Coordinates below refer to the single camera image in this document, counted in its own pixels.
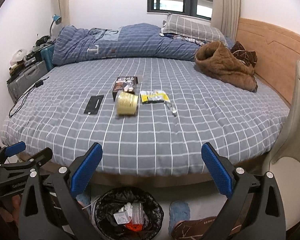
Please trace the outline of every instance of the black box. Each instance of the black box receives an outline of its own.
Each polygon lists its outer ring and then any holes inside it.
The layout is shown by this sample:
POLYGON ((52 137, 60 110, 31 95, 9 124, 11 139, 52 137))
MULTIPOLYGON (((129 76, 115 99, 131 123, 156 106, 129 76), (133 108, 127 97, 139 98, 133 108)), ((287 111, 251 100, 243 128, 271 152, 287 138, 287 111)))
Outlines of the black box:
POLYGON ((113 101, 115 101, 115 98, 119 90, 123 90, 125 92, 135 95, 137 83, 138 83, 137 77, 133 77, 133 76, 118 77, 114 83, 114 87, 112 90, 113 101))

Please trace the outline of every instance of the wooden headboard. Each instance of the wooden headboard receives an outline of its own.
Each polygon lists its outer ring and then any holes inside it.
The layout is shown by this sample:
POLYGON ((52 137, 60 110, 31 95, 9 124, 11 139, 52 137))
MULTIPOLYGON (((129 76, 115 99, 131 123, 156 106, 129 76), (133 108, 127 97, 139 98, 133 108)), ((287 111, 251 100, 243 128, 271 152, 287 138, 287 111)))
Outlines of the wooden headboard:
POLYGON ((292 100, 300 35, 265 22, 239 19, 236 40, 257 53, 256 74, 284 98, 292 100))

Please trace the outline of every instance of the yellow cup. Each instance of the yellow cup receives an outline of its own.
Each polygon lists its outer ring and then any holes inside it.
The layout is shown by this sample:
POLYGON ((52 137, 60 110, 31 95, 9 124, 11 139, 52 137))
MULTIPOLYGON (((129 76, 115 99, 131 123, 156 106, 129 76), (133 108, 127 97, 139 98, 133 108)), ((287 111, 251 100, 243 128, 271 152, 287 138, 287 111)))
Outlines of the yellow cup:
POLYGON ((119 91, 115 99, 118 115, 134 115, 137 111, 138 96, 119 91))

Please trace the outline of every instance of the metal screw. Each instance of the metal screw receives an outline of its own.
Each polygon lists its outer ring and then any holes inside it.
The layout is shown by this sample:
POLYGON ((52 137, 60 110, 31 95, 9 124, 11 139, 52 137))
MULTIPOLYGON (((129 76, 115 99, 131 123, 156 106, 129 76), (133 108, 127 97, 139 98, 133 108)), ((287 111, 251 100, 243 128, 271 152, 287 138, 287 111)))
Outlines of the metal screw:
POLYGON ((267 172, 267 177, 270 178, 270 179, 272 179, 273 178, 273 173, 268 171, 267 172))
POLYGON ((33 171, 30 173, 30 177, 31 178, 34 178, 35 176, 37 176, 37 172, 36 171, 33 171))
POLYGON ((244 169, 241 167, 236 168, 235 171, 239 174, 244 174, 244 169))
POLYGON ((59 169, 59 173, 66 173, 67 167, 63 166, 59 169))

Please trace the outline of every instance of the black bag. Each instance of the black bag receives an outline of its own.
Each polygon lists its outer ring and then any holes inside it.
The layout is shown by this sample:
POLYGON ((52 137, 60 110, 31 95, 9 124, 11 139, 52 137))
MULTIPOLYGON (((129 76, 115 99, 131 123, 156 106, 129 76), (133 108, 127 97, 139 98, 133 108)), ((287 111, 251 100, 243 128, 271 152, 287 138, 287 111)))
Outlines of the black bag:
POLYGON ((97 200, 94 212, 98 229, 110 240, 150 240, 160 231, 163 216, 159 203, 148 192, 136 187, 120 187, 108 191, 97 200), (143 204, 149 223, 142 231, 134 232, 115 221, 113 214, 127 202, 143 204))

